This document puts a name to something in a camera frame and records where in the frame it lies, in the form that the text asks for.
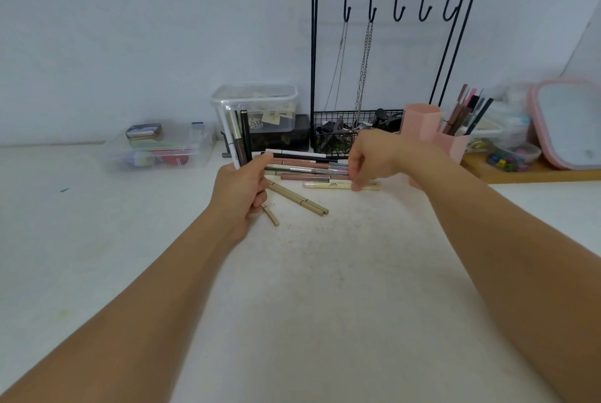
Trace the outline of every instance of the hand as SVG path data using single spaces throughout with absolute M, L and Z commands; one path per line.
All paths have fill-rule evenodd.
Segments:
M 412 175 L 415 167 L 444 155 L 435 145 L 400 134 L 366 129 L 361 131 L 349 153 L 349 176 L 358 191 L 374 178 L 399 172 Z
M 264 153 L 239 170 L 228 164 L 217 172 L 211 202 L 205 211 L 216 221 L 229 247 L 246 236 L 248 215 L 261 211 L 261 204 L 267 200 L 265 166 L 273 158 L 273 153 Z

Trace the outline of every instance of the silver chain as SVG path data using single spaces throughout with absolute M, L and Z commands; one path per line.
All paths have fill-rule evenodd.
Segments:
M 346 49 L 346 34 L 349 31 L 349 22 L 342 23 L 342 35 L 340 36 L 340 45 L 338 46 L 338 57 L 336 58 L 336 67 L 334 69 L 334 76 L 332 77 L 332 84 L 330 85 L 330 92 L 327 94 L 326 105 L 323 110 L 327 110 L 327 103 L 330 101 L 330 95 L 332 94 L 332 88 L 334 87 L 334 81 L 336 80 L 336 72 L 338 71 L 338 62 L 340 61 L 340 75 L 338 76 L 338 89 L 336 90 L 336 102 L 334 103 L 334 110 L 338 104 L 338 94 L 340 92 L 340 80 L 342 79 L 342 64 L 344 62 L 344 50 Z
M 359 124 L 359 113 L 363 103 L 363 90 L 365 88 L 365 78 L 367 77 L 367 61 L 370 57 L 372 48 L 372 34 L 374 31 L 373 22 L 367 23 L 365 30 L 365 43 L 363 44 L 363 60 L 361 61 L 361 70 L 359 71 L 359 87 L 357 88 L 357 101 L 355 103 L 355 114 L 353 115 L 353 127 Z

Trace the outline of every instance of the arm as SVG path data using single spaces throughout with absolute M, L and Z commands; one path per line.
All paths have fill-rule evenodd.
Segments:
M 0 403 L 165 402 L 213 279 L 266 200 L 266 153 L 221 168 L 207 209 L 127 289 Z
M 349 170 L 355 189 L 398 172 L 413 177 L 503 333 L 566 401 L 601 401 L 597 255 L 429 143 L 363 131 Z

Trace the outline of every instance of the pink pen holder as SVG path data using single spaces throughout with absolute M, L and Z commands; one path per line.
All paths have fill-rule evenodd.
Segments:
M 434 136 L 433 143 L 451 157 L 457 164 L 461 163 L 465 149 L 468 147 L 470 142 L 469 135 L 460 135 L 455 137 L 454 135 L 447 135 L 443 133 L 437 133 Z M 421 189 L 421 187 L 415 182 L 414 179 L 409 179 L 409 184 L 414 187 Z
M 434 141 L 440 126 L 440 107 L 430 104 L 408 104 L 403 113 L 401 135 Z

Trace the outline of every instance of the wooden tray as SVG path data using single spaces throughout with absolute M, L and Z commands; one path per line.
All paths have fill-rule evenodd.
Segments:
M 530 165 L 527 172 L 504 172 L 488 164 L 487 156 L 488 153 L 466 153 L 461 165 L 489 185 L 601 180 L 601 170 L 559 170 L 543 155 Z

